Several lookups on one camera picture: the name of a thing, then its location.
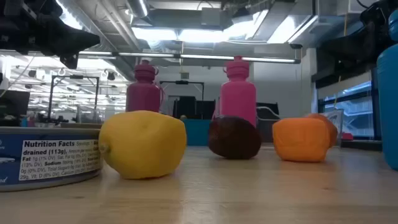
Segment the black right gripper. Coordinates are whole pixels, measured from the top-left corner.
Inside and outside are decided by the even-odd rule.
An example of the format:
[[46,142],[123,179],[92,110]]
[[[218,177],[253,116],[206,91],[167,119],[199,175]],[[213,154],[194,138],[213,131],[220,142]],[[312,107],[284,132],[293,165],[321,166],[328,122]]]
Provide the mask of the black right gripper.
[[372,60],[377,55],[376,35],[389,34],[390,0],[376,1],[369,6],[360,0],[357,0],[357,3],[364,8],[359,17],[363,27],[350,35],[326,40],[320,45],[320,50],[336,60],[350,62]]

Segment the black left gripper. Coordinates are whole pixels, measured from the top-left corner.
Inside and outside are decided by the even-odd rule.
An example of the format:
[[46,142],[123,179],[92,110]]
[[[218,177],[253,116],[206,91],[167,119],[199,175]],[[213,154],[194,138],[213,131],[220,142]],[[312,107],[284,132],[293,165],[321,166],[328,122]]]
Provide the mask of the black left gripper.
[[78,66],[78,53],[100,43],[100,37],[66,25],[56,0],[1,0],[1,49],[26,54],[44,28],[43,54],[58,55],[69,69]]

